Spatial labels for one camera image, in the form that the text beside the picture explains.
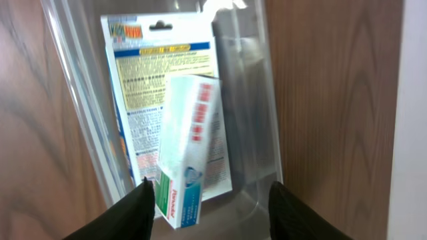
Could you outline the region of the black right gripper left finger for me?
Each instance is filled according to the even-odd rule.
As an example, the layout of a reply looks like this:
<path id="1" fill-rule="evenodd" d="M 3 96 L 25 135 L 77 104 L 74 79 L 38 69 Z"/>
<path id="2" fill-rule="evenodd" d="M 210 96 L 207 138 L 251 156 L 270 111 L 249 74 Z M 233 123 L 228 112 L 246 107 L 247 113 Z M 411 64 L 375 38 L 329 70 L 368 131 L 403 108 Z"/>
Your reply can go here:
<path id="1" fill-rule="evenodd" d="M 155 216 L 153 183 L 147 179 L 123 199 L 64 240 L 143 240 L 151 238 Z"/>

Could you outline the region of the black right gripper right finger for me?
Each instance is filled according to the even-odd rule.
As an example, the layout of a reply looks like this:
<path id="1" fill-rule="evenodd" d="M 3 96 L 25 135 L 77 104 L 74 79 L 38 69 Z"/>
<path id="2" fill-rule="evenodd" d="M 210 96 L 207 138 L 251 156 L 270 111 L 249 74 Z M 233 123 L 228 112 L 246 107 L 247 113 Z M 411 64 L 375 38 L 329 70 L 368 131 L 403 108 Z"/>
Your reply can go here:
<path id="1" fill-rule="evenodd" d="M 270 187 L 268 213 L 273 240 L 351 240 L 279 181 Z"/>

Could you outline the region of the white Panadol box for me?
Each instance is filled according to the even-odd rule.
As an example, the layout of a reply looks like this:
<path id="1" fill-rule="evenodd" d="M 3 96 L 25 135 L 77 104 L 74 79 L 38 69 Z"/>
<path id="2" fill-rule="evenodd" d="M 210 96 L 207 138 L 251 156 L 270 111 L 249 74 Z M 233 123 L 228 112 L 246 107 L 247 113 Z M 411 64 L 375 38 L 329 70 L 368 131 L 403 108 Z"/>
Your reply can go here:
<path id="1" fill-rule="evenodd" d="M 201 75 L 169 75 L 157 166 L 157 208 L 173 229 L 199 222 L 205 171 L 221 82 Z"/>

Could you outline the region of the blue cooling patch box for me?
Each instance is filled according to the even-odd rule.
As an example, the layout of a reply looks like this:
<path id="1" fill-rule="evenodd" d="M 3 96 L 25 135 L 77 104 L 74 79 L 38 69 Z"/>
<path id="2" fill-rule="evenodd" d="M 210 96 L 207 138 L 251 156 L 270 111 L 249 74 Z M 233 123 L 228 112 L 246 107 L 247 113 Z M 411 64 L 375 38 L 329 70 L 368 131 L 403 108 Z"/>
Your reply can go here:
<path id="1" fill-rule="evenodd" d="M 134 186 L 155 177 L 165 78 L 218 77 L 211 19 L 202 13 L 103 15 L 117 128 Z"/>

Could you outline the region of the clear plastic container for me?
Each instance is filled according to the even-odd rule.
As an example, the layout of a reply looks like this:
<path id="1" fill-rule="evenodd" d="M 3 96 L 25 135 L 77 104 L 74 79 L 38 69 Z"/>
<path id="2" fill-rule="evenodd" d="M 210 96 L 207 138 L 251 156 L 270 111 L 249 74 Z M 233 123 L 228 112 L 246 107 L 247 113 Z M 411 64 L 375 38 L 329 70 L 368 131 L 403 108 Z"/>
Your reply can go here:
<path id="1" fill-rule="evenodd" d="M 263 1 L 42 1 L 79 123 L 108 207 L 133 189 L 119 132 L 104 15 L 199 12 L 213 23 L 232 191 L 204 201 L 198 225 L 155 220 L 153 239 L 269 239 L 268 193 L 281 181 L 278 122 Z"/>

